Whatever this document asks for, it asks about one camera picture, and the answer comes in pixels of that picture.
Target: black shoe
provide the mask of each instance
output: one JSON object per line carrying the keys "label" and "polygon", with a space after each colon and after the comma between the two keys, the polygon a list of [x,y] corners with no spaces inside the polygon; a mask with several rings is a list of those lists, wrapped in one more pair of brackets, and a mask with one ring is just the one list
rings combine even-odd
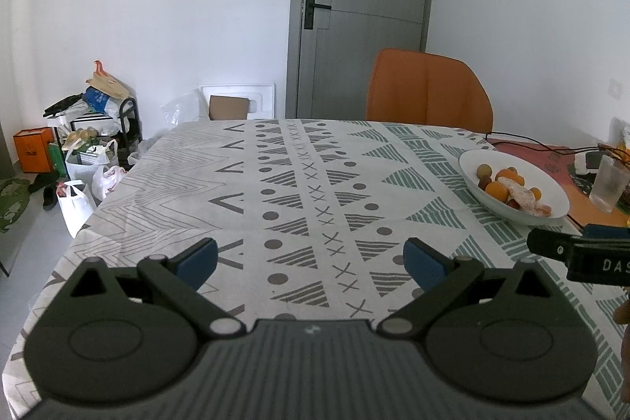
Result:
{"label": "black shoe", "polygon": [[46,187],[46,185],[51,185],[57,182],[59,178],[58,171],[50,171],[48,173],[39,173],[35,177],[35,182],[28,186],[29,192],[39,191],[42,187]]}
{"label": "black shoe", "polygon": [[57,188],[54,185],[47,185],[43,190],[43,209],[52,210],[58,202]]}

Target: fruit bowl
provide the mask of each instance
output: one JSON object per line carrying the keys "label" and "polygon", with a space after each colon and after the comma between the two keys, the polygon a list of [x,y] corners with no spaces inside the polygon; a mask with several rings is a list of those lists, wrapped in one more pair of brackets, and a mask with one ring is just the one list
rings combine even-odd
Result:
{"label": "fruit bowl", "polygon": [[[492,178],[499,170],[516,168],[519,175],[525,179],[525,187],[537,187],[541,190],[543,194],[541,202],[551,207],[551,217],[538,217],[514,209],[480,189],[477,168],[481,164],[487,164],[492,168]],[[459,157],[459,166],[466,185],[475,198],[487,209],[508,221],[528,226],[559,225],[569,212],[569,198],[563,188],[543,170],[519,157],[495,150],[469,150]]]}

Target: finger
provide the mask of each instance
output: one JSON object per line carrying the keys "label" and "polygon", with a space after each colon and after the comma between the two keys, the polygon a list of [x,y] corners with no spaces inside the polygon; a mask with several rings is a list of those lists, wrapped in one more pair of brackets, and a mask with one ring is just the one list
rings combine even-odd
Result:
{"label": "finger", "polygon": [[630,300],[626,299],[612,314],[617,324],[630,324]]}
{"label": "finger", "polygon": [[622,402],[630,402],[630,384],[628,381],[624,381],[621,385],[621,401]]}
{"label": "finger", "polygon": [[620,389],[621,400],[630,402],[630,326],[626,326],[621,339],[621,373],[624,378]]}

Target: orange box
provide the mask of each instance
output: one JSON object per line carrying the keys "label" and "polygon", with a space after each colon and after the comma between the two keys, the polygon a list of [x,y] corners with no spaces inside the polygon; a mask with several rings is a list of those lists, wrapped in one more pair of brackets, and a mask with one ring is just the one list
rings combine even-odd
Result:
{"label": "orange box", "polygon": [[48,143],[54,141],[52,128],[21,130],[13,136],[15,149],[24,173],[47,173],[54,166],[48,154]]}

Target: white plastic bag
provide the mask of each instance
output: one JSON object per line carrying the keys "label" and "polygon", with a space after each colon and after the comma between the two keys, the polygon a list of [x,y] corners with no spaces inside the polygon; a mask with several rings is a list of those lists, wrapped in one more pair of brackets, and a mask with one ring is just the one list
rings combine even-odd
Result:
{"label": "white plastic bag", "polygon": [[140,143],[138,143],[138,149],[135,152],[129,154],[129,157],[127,157],[127,162],[131,166],[138,164],[138,161],[143,157],[143,155],[146,154],[150,150],[150,148],[157,142],[157,138],[149,138],[147,140],[140,141]]}
{"label": "white plastic bag", "polygon": [[97,200],[103,201],[111,191],[113,191],[116,184],[118,184],[122,177],[127,173],[120,166],[112,166],[105,171],[105,166],[100,165],[94,176],[92,177],[92,192]]}
{"label": "white plastic bag", "polygon": [[[78,164],[77,156],[73,155],[72,151],[75,147],[80,146],[82,143],[83,142],[81,140],[78,140],[70,147],[70,149],[68,149],[68,153],[65,156],[65,166],[68,169],[68,175],[71,180],[81,180],[90,189],[92,187],[92,178],[94,178],[94,173],[96,173],[96,170],[98,170],[100,165],[118,165],[118,142],[116,140],[111,140],[107,143],[106,151],[103,152],[103,154],[100,155],[93,164]],[[112,147],[114,151],[114,156],[111,160],[108,160],[107,150],[110,147]]]}
{"label": "white plastic bag", "polygon": [[168,124],[175,127],[187,121],[208,118],[208,106],[199,90],[193,90],[184,96],[171,100],[160,107]]}
{"label": "white plastic bag", "polygon": [[65,225],[68,227],[70,235],[76,237],[81,226],[96,210],[96,204],[85,182],[71,180],[64,182],[64,186],[65,197],[59,196],[59,190],[56,191],[56,195],[64,215]]}

